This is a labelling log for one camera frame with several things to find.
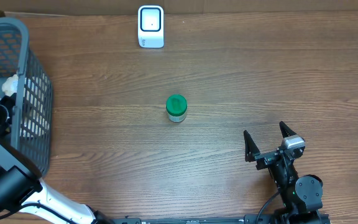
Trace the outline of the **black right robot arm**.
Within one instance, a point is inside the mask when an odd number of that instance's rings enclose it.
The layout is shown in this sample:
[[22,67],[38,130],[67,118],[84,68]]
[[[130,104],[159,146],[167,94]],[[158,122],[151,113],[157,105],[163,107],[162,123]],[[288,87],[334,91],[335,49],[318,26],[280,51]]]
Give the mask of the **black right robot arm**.
[[300,177],[294,161],[305,151],[305,140],[279,122],[282,143],[276,149],[261,153],[248,131],[244,131],[245,161],[255,162],[256,169],[268,169],[277,192],[256,215],[245,215],[245,223],[329,223],[328,215],[319,213],[323,207],[323,181],[316,175]]

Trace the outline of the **green lid jar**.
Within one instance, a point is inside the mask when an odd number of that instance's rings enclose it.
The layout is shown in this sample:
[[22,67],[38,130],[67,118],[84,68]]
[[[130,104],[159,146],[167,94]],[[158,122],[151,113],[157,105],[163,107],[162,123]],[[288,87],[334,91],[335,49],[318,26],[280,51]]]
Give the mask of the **green lid jar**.
[[171,95],[166,101],[166,111],[170,121],[182,122],[186,118],[188,109],[187,100],[182,95]]

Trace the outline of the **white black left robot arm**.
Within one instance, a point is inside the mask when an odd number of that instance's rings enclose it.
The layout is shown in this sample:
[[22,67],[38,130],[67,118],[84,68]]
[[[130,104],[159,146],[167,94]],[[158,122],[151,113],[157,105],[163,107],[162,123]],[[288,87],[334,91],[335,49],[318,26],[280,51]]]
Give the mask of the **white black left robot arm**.
[[112,223],[91,207],[60,194],[42,179],[38,168],[0,139],[0,220],[28,213],[51,223]]

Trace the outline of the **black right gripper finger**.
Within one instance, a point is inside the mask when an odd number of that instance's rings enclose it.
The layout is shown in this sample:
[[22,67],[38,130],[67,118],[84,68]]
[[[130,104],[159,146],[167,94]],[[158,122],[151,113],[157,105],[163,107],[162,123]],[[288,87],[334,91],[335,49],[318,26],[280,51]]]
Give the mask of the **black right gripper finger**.
[[244,141],[245,141],[245,160],[247,162],[254,162],[255,157],[260,154],[260,151],[247,130],[244,131]]
[[280,127],[281,134],[282,134],[283,138],[287,138],[287,137],[296,135],[296,132],[294,132],[292,129],[290,129],[283,121],[279,122],[279,127]]

